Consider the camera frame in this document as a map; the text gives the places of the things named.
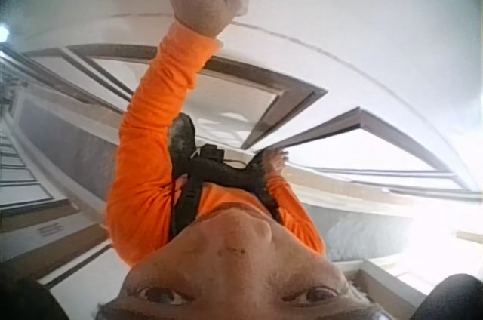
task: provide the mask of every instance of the black harness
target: black harness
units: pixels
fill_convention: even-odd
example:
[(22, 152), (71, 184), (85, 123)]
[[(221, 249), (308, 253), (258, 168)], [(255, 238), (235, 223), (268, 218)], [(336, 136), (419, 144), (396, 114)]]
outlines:
[(259, 152), (246, 168), (237, 169), (223, 162), (224, 150), (218, 149), (215, 145), (206, 144), (201, 148), (199, 155), (178, 164), (178, 167), (181, 167), (178, 174), (188, 174), (188, 183), (183, 187), (180, 198), (171, 209), (169, 240), (176, 237), (196, 219), (204, 182), (243, 189), (252, 193), (272, 218), (282, 224), (278, 203), (266, 190), (261, 155), (262, 153)]

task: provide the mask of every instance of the nose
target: nose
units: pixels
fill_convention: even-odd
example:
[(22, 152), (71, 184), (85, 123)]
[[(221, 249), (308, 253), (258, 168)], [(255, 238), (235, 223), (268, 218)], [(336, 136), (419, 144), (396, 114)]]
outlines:
[(217, 276), (213, 283), (217, 294), (251, 301), (263, 290), (270, 257), (272, 228), (267, 220), (239, 210), (228, 209), (199, 224), (205, 243), (200, 260)]

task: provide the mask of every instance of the orange shirt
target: orange shirt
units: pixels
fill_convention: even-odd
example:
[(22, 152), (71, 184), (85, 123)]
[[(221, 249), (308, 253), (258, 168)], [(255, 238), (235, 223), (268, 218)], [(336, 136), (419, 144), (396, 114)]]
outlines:
[[(125, 113), (106, 222), (114, 248), (132, 266), (168, 243), (172, 186), (177, 200), (186, 182), (180, 178), (172, 183), (168, 129), (188, 90), (195, 88), (196, 73), (218, 48), (216, 40), (175, 23)], [(284, 226), (324, 254), (324, 242), (283, 177), (271, 176), (267, 188), (278, 201)], [(230, 202), (244, 202), (268, 213), (248, 192), (205, 183), (198, 215)]]

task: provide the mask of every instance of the person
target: person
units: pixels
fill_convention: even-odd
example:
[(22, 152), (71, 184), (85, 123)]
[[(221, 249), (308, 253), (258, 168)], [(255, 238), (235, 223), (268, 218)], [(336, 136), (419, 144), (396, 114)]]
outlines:
[[(106, 223), (114, 249), (132, 269), (99, 319), (383, 318), (358, 300), (325, 256), (314, 223), (281, 176), (280, 149), (258, 156), (262, 171), (251, 173), (261, 176), (262, 189), (204, 178), (198, 202), (183, 197), (190, 181), (178, 176), (183, 171), (174, 174), (177, 151), (170, 146), (193, 144), (177, 133), (179, 122), (184, 131), (192, 125), (180, 110), (197, 72), (220, 48), (215, 38), (244, 2), (171, 0), (176, 20), (119, 131)], [(195, 203), (195, 218), (172, 231), (183, 201)]]

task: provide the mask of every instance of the mouth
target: mouth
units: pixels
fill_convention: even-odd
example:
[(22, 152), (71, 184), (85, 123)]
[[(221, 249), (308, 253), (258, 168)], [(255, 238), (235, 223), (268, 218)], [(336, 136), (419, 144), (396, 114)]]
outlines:
[(258, 219), (261, 219), (261, 220), (265, 220), (268, 223), (272, 223), (272, 219), (270, 217), (268, 217), (263, 212), (258, 211), (257, 209), (253, 208), (250, 205), (246, 205), (245, 203), (225, 203), (225, 204), (222, 204), (222, 205), (216, 207), (212, 211), (210, 211), (206, 214), (203, 214), (202, 216), (196, 218), (196, 220), (192, 223), (192, 225), (200, 223), (204, 220), (209, 220), (210, 218), (217, 216), (220, 212), (226, 211), (228, 209), (236, 209), (236, 210), (239, 210), (239, 211), (244, 211), (246, 214), (248, 214), (248, 215), (250, 215), (254, 218), (258, 218)]

